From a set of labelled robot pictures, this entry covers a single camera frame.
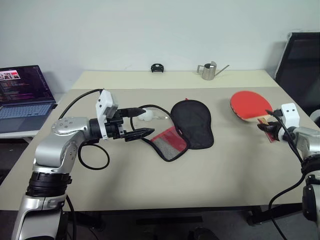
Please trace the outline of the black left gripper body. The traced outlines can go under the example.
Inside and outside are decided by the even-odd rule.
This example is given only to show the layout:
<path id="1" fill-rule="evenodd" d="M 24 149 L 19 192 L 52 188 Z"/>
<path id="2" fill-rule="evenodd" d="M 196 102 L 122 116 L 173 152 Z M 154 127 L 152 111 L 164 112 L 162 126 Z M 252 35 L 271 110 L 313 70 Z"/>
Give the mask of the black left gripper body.
<path id="1" fill-rule="evenodd" d="M 113 139 L 123 139 L 125 137 L 125 130 L 123 128 L 124 118 L 126 117 L 125 109 L 118 109 L 112 118 L 109 119 L 110 125 L 113 127 Z"/>

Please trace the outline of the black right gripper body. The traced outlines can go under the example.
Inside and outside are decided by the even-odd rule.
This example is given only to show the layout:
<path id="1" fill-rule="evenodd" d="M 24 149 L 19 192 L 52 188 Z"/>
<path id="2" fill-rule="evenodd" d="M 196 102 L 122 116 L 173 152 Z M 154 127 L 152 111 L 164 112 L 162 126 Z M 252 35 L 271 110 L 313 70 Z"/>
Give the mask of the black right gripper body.
<path id="1" fill-rule="evenodd" d="M 283 127 L 282 127 L 281 123 L 278 121 L 271 121 L 270 126 L 271 126 L 270 141 L 271 142 L 275 142 L 275 141 L 280 142 L 283 137 L 283 133 L 281 133 L 281 130 L 283 129 Z"/>

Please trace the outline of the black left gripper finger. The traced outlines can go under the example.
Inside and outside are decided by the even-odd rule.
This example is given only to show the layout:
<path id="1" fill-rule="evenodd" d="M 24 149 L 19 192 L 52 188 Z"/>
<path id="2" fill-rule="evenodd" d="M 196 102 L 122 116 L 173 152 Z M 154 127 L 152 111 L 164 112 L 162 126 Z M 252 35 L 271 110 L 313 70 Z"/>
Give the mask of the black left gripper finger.
<path id="1" fill-rule="evenodd" d="M 140 139 L 143 139 L 146 136 L 149 136 L 154 131 L 155 131 L 154 128 L 146 128 L 146 127 L 135 129 L 135 130 L 130 131 L 130 132 L 125 132 L 124 133 L 124 140 L 126 142 L 140 140 Z"/>
<path id="2" fill-rule="evenodd" d="M 146 111 L 143 108 L 139 107 L 131 107 L 123 109 L 123 117 L 124 118 L 133 118 L 139 115 L 144 114 Z"/>

